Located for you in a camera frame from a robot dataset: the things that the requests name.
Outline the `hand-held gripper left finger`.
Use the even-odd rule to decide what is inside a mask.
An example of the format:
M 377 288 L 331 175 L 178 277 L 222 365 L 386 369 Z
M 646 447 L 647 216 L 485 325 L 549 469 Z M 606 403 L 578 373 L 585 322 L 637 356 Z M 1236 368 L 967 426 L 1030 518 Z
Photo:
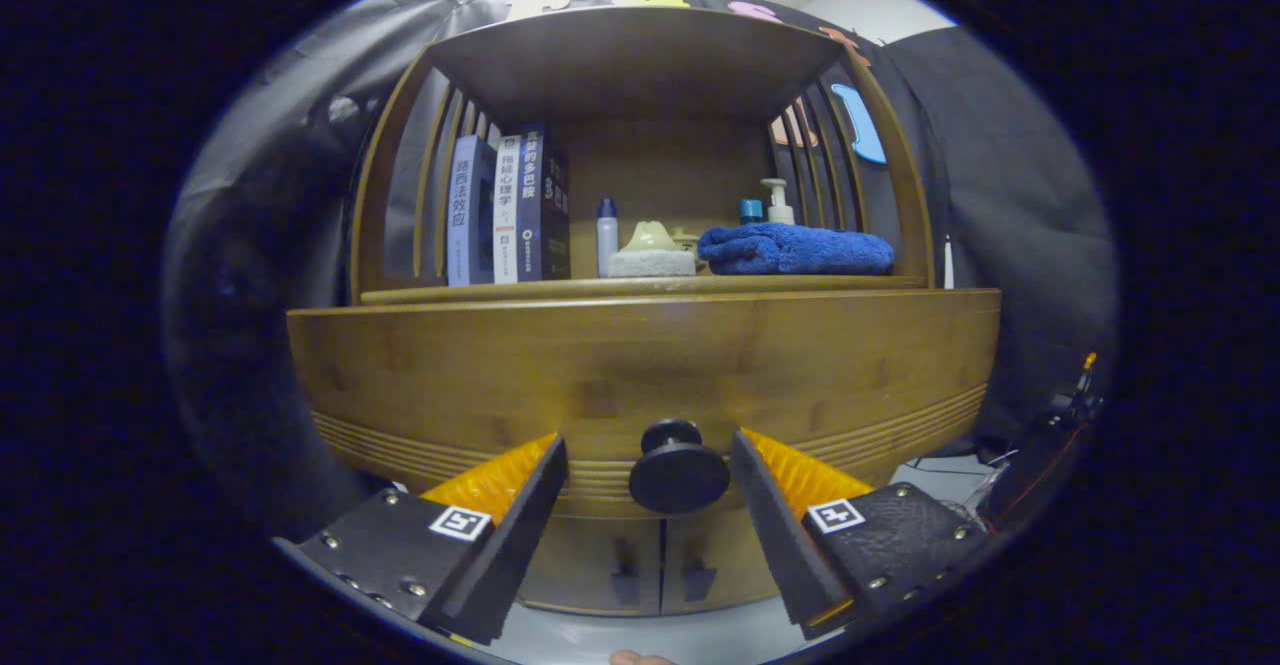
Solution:
M 500 637 L 568 474 L 545 434 L 412 495 L 380 489 L 308 538 L 276 538 L 288 561 L 413 630 L 475 645 Z

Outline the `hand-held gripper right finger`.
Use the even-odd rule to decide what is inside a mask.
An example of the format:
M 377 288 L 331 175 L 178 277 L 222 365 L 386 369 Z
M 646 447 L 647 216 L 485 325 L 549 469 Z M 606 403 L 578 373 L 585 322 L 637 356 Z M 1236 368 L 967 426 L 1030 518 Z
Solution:
M 864 636 L 951 586 L 991 542 L 914 483 L 874 489 L 750 428 L 730 469 L 790 622 L 808 639 Z

